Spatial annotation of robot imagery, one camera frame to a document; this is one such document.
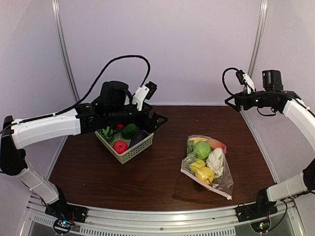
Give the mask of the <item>yellow orange toy fruit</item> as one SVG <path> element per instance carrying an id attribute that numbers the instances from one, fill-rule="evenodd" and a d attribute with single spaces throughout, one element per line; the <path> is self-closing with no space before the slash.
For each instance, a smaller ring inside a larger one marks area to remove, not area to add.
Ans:
<path id="1" fill-rule="evenodd" d="M 203 160 L 197 159 L 195 162 L 189 165 L 189 169 L 192 172 L 196 172 L 197 169 L 200 169 L 205 166 L 206 166 L 206 163 Z"/>

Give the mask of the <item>right aluminium frame post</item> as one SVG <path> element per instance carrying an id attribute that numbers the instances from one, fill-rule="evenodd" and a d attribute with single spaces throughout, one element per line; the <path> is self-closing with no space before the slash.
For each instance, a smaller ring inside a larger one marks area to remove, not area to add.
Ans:
<path id="1" fill-rule="evenodd" d="M 253 49 L 252 49 L 252 55 L 250 58 L 249 68 L 247 71 L 251 79 L 253 79 L 256 65 L 258 62 L 259 51 L 262 45 L 263 36 L 265 32 L 265 27 L 266 27 L 267 15 L 268 15 L 268 0 L 261 0 L 259 12 L 258 12 L 258 21 L 257 21 Z"/>

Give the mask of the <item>left round circuit board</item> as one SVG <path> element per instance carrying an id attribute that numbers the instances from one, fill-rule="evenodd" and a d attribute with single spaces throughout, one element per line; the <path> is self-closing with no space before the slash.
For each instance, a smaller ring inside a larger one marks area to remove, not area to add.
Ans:
<path id="1" fill-rule="evenodd" d="M 53 223 L 53 230 L 60 235 L 69 233 L 72 227 L 73 225 L 66 220 L 56 219 Z"/>

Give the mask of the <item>green toy lime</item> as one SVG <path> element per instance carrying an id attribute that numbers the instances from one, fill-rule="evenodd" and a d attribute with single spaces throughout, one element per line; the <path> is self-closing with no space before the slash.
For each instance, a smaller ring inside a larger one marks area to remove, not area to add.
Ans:
<path id="1" fill-rule="evenodd" d="M 198 159 L 206 159 L 211 153 L 211 146 L 206 141 L 199 141 L 193 146 L 193 154 Z"/>

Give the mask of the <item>striped green toy watermelon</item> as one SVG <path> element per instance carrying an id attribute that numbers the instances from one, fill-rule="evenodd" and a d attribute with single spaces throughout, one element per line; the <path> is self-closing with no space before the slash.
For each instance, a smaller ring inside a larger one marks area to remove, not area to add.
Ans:
<path id="1" fill-rule="evenodd" d="M 117 133 L 117 130 L 108 126 L 104 129 L 101 129 L 99 133 L 107 142 L 111 142 Z"/>

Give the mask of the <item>clear zip top bag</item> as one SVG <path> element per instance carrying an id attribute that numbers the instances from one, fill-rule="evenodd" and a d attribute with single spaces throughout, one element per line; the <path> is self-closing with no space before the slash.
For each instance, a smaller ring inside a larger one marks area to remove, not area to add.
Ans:
<path id="1" fill-rule="evenodd" d="M 203 188 L 232 200 L 234 181 L 226 153 L 224 143 L 204 135 L 190 135 L 180 171 Z"/>

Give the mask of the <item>dark green toy pepper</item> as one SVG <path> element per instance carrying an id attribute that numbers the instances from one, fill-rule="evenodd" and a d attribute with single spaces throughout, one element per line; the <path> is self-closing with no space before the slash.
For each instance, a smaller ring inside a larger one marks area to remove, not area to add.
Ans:
<path id="1" fill-rule="evenodd" d="M 121 135 L 124 139 L 130 140 L 138 130 L 139 128 L 134 123 L 131 123 L 122 129 Z"/>

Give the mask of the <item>red orange toy carrot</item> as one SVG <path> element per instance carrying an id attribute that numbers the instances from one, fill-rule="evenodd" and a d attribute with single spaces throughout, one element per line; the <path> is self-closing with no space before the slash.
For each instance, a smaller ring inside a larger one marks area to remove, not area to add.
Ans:
<path id="1" fill-rule="evenodd" d="M 224 143 L 216 140 L 216 139 L 210 139 L 209 144 L 212 150 L 215 150 L 217 148 L 221 148 L 224 154 L 227 154 L 227 147 Z"/>

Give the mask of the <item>round circuit board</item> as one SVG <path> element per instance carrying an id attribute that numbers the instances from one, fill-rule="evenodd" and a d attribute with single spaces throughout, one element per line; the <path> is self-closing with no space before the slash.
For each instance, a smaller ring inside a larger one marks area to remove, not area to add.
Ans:
<path id="1" fill-rule="evenodd" d="M 260 221 L 254 221 L 250 223 L 251 229 L 258 233 L 263 234 L 267 232 L 270 229 L 271 223 L 269 220 L 260 220 Z"/>
<path id="2" fill-rule="evenodd" d="M 56 219 L 53 223 L 53 230 L 60 235 L 69 233 L 72 227 L 73 225 L 66 220 Z"/>

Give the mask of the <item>dark purple toy eggplant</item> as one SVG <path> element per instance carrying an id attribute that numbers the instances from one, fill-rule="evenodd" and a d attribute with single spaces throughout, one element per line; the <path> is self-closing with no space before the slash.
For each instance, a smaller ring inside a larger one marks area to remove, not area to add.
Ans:
<path id="1" fill-rule="evenodd" d="M 147 132 L 142 131 L 142 130 L 138 130 L 137 132 L 135 132 L 135 134 L 131 138 L 131 141 L 130 141 L 130 144 L 129 144 L 129 148 L 132 148 L 133 146 L 135 146 L 139 142 L 143 141 L 147 137 L 148 137 L 148 133 Z"/>

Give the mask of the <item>right round circuit board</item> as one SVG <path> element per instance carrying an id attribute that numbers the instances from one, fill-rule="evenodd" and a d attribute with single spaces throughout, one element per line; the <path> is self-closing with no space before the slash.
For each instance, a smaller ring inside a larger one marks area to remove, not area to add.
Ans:
<path id="1" fill-rule="evenodd" d="M 263 234 L 267 232 L 270 229 L 271 223 L 269 220 L 260 220 L 260 221 L 254 221 L 250 223 L 251 229 L 258 233 Z"/>

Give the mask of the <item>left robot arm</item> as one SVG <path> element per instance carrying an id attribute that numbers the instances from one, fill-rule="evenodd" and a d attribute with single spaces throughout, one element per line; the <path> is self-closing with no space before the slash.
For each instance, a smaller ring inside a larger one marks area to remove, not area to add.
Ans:
<path id="1" fill-rule="evenodd" d="M 157 89 L 149 82 L 131 94 L 123 82 L 109 81 L 92 103 L 78 102 L 53 114 L 26 119 L 7 116 L 0 138 L 0 169 L 20 180 L 40 196 L 59 218 L 67 218 L 71 208 L 61 189 L 26 163 L 25 147 L 63 136 L 89 134 L 119 124 L 135 124 L 148 133 L 158 130 L 168 119 L 152 112 L 149 100 Z"/>

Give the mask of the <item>white toy cauliflower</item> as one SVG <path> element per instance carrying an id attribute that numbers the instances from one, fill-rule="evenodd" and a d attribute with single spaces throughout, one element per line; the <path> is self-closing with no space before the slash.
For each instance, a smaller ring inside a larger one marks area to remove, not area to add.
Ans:
<path id="1" fill-rule="evenodd" d="M 206 166 L 211 168 L 215 173 L 215 178 L 220 177 L 224 171 L 225 155 L 221 148 L 213 150 L 206 160 Z"/>

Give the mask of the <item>dark green leafy toy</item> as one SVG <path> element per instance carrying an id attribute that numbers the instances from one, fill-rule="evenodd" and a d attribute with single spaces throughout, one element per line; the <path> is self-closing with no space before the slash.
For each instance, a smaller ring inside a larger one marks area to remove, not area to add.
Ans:
<path id="1" fill-rule="evenodd" d="M 187 155 L 193 153 L 194 151 L 194 140 L 187 141 Z"/>

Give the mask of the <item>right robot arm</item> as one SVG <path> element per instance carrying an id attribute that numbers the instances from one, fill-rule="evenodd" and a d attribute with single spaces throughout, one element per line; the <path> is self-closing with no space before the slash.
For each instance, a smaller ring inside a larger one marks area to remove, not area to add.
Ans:
<path id="1" fill-rule="evenodd" d="M 256 108 L 271 109 L 270 116 L 276 113 L 284 115 L 291 121 L 290 128 L 293 131 L 275 130 L 276 138 L 284 136 L 280 140 L 280 148 L 288 148 L 293 154 L 304 154 L 303 148 L 315 147 L 315 115 L 305 104 L 302 98 L 292 90 L 285 90 L 282 83 L 282 75 L 278 70 L 262 71 L 263 90 L 257 90 L 250 76 L 241 69 L 231 68 L 234 71 L 240 85 L 244 90 L 238 93 L 228 91 L 230 95 L 225 99 L 225 104 L 236 111 L 247 111 Z M 315 162 L 303 169 L 293 177 L 276 183 L 258 192 L 256 203 L 252 206 L 252 212 L 257 217 L 264 216 L 271 206 L 279 200 L 288 197 L 297 197 L 315 192 Z"/>

